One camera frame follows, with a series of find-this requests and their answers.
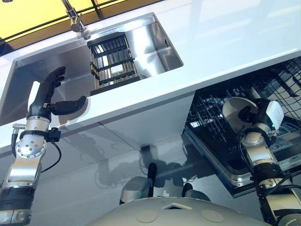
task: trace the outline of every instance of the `sink basin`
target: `sink basin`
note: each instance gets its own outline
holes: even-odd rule
[[[25,118],[33,82],[43,81],[60,66],[67,68],[65,80],[55,89],[52,101],[90,96],[95,85],[87,42],[115,32],[125,32],[137,72],[144,78],[183,65],[153,13],[100,29],[92,32],[88,40],[73,39],[15,59],[0,101],[0,125]]]

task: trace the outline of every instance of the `dishwasher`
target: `dishwasher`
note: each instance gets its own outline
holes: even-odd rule
[[[284,173],[301,172],[301,57],[196,91],[184,133],[235,197],[255,190],[251,173],[237,149],[236,133],[222,113],[232,97],[276,100],[284,111],[270,147]]]

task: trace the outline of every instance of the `faucet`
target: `faucet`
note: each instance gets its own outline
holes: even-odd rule
[[[2,0],[3,2],[12,2],[13,0]],[[74,32],[80,32],[83,38],[87,38],[88,30],[86,29],[86,26],[82,22],[83,15],[78,15],[75,11],[74,7],[72,7],[68,0],[62,0],[62,3],[64,4],[66,8],[66,12],[68,16],[71,19],[71,30]]]

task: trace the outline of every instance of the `white countertop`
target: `white countertop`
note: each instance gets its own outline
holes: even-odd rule
[[[300,0],[165,0],[88,28],[104,28],[150,12],[184,65],[89,97],[87,110],[65,125],[69,131],[301,55]],[[0,57],[0,93],[15,58],[75,37],[76,33],[66,32]],[[25,122],[0,127],[0,153],[10,150],[12,124]],[[57,116],[51,126],[60,126]]]

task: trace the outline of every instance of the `wire rack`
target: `wire rack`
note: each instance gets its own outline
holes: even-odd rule
[[[88,47],[95,89],[108,86],[112,86],[113,89],[117,87],[117,83],[120,86],[122,82],[128,84],[130,80],[134,82],[140,79],[125,33],[120,32],[90,41]]]
[[[222,106],[232,97],[251,99],[249,90],[253,87],[260,97],[280,103],[287,116],[283,123],[301,127],[301,57],[242,77],[198,90],[187,122],[194,128],[206,128],[214,140],[227,143],[230,125]]]

